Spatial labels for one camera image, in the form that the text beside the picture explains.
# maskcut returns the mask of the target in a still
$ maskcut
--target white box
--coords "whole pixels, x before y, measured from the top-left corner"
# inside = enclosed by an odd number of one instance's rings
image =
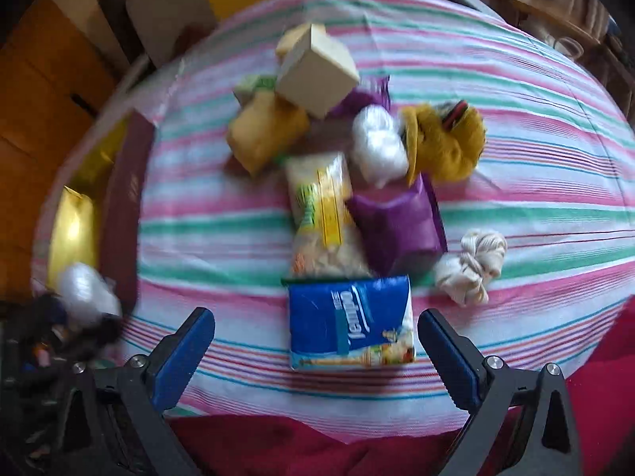
[[[347,47],[312,26],[285,57],[275,91],[321,119],[359,83]]]

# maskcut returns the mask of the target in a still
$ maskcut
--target blue gripper pad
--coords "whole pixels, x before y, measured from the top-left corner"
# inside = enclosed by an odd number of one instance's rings
[[[467,338],[459,336],[437,310],[419,315],[417,332],[456,407],[475,413],[484,391],[479,387],[485,383],[483,355]]]
[[[159,413],[174,408],[214,339],[214,315],[196,308],[176,333],[163,338],[150,355],[150,400]]]

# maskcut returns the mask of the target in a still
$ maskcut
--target purple snack bag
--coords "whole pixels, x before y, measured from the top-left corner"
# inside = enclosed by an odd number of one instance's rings
[[[369,105],[380,105],[388,112],[391,111],[391,96],[388,93],[388,81],[390,77],[377,79],[365,77],[358,87],[328,112],[326,118],[354,118]]]
[[[381,277],[420,275],[448,251],[427,178],[419,176],[404,194],[389,202],[354,195],[346,206],[360,229],[368,264]]]

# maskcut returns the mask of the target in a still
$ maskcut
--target striped tablecloth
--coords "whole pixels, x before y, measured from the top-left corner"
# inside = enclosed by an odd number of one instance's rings
[[[149,351],[205,306],[217,335],[183,410],[285,415],[344,440],[464,422],[420,345],[417,362],[396,373],[288,367],[279,282],[293,238],[286,183],[280,171],[256,181],[229,175],[225,129],[238,110],[233,85],[275,73],[277,40],[304,21],[325,23],[361,75],[390,75],[397,107],[463,98],[485,117],[475,172],[436,191],[451,251],[470,228],[507,237],[502,277],[490,304],[471,309],[424,280],[415,314],[437,307],[483,353],[530,369],[553,361],[571,374],[633,293],[633,131],[582,68],[442,0],[268,0],[163,70],[163,88],[139,106],[158,133],[143,195],[139,305],[121,356]]]

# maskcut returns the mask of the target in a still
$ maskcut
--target red fabric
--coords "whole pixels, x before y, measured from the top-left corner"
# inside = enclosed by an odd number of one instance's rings
[[[599,474],[635,426],[634,332],[631,299],[589,361],[567,380],[587,476]],[[270,416],[183,418],[171,426],[194,461],[218,476],[433,474],[456,436],[345,444],[300,422]],[[510,428],[510,421],[504,427]],[[503,447],[503,442],[494,446],[490,462],[499,459]]]

